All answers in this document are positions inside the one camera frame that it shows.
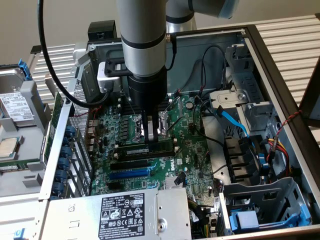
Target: black pcie slot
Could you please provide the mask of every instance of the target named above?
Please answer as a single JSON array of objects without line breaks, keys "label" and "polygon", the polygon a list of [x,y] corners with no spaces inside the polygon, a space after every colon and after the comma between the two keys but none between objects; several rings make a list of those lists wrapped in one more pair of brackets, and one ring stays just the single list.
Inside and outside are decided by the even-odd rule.
[{"label": "black pcie slot", "polygon": [[110,164],[110,170],[137,169],[148,167],[148,160],[125,161]]}]

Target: hard drive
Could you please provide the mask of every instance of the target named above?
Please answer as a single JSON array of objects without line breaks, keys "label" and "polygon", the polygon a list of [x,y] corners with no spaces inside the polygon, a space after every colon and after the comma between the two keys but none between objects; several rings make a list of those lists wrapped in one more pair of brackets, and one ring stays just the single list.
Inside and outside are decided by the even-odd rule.
[{"label": "hard drive", "polygon": [[20,93],[23,82],[28,80],[32,77],[23,61],[0,66],[0,109],[5,118],[13,119],[17,127],[35,125],[34,114]]}]

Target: green circuit board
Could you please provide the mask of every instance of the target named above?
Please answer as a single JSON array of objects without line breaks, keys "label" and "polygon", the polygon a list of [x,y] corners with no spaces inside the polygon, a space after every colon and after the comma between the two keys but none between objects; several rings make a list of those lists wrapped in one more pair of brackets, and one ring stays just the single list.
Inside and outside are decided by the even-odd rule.
[{"label": "green circuit board", "polygon": [[[199,204],[212,205],[214,200],[214,194],[210,196],[208,194],[208,186],[213,185],[213,179],[211,176],[204,176],[200,168],[204,173],[210,173],[212,170],[210,160],[205,156],[208,151],[207,140],[202,136],[197,135],[197,132],[193,133],[189,129],[189,123],[193,123],[193,110],[186,108],[186,103],[194,103],[194,97],[183,95],[180,97],[180,101],[176,101],[168,111],[168,118],[171,125],[175,122],[179,116],[181,116],[180,104],[182,105],[182,118],[180,121],[170,130],[169,136],[160,137],[160,141],[165,141],[174,137],[177,139],[177,146],[179,147],[175,156],[170,157],[156,157],[149,159],[149,165],[155,166],[150,176],[146,177],[134,177],[120,180],[110,180],[109,174],[110,164],[116,163],[117,160],[114,157],[114,150],[116,145],[116,139],[121,139],[122,128],[121,125],[125,123],[127,128],[127,140],[122,141],[122,144],[132,144],[135,141],[135,125],[136,117],[138,115],[126,115],[119,116],[116,112],[116,108],[109,107],[104,109],[104,112],[97,117],[99,122],[105,126],[100,130],[99,138],[107,137],[107,146],[103,146],[103,153],[99,152],[99,146],[94,145],[92,152],[92,163],[94,167],[94,177],[91,186],[91,195],[109,194],[115,192],[125,192],[142,189],[158,188],[159,190],[165,188],[166,178],[175,179],[182,171],[186,173],[186,192],[188,198],[196,200]],[[198,109],[195,110],[196,119],[199,118]],[[108,184],[112,182],[119,182],[121,189],[109,189]]]}]

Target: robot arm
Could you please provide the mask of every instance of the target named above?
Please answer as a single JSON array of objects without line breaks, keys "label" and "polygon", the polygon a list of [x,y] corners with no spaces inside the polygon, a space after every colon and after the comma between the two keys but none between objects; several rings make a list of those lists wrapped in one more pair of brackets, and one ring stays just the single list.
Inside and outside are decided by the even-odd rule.
[{"label": "robot arm", "polygon": [[156,142],[167,94],[166,0],[117,0],[117,8],[130,97],[142,109],[145,142]]},{"label": "robot arm", "polygon": [[167,33],[196,30],[195,13],[230,19],[239,0],[169,0],[166,4]]},{"label": "robot arm", "polygon": [[146,143],[158,140],[158,105],[167,94],[166,24],[188,22],[195,12],[228,18],[237,3],[238,0],[117,0],[124,61],[132,73],[128,76],[129,93],[142,109]]}]

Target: screw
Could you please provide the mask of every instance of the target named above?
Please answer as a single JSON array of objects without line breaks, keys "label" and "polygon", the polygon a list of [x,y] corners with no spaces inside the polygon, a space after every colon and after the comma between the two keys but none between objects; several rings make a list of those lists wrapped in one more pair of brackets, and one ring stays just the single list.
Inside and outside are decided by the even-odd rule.
[{"label": "screw", "polygon": [[238,99],[239,99],[239,100],[244,100],[244,99],[246,99],[246,95],[244,95],[243,93],[240,93],[240,94],[238,95]]}]

